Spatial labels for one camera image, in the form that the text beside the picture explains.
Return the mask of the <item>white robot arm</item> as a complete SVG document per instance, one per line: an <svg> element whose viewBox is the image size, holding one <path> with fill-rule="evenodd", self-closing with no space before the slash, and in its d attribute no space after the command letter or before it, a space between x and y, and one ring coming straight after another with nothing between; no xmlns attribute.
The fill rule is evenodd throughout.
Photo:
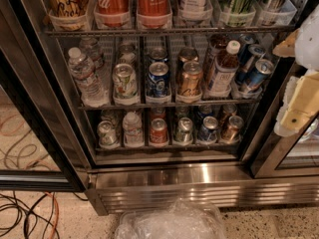
<svg viewBox="0 0 319 239"><path fill-rule="evenodd" d="M287 137L298 133L319 111L319 6L274 48L273 54L293 57L306 69L304 76L289 79L276 117L274 132Z"/></svg>

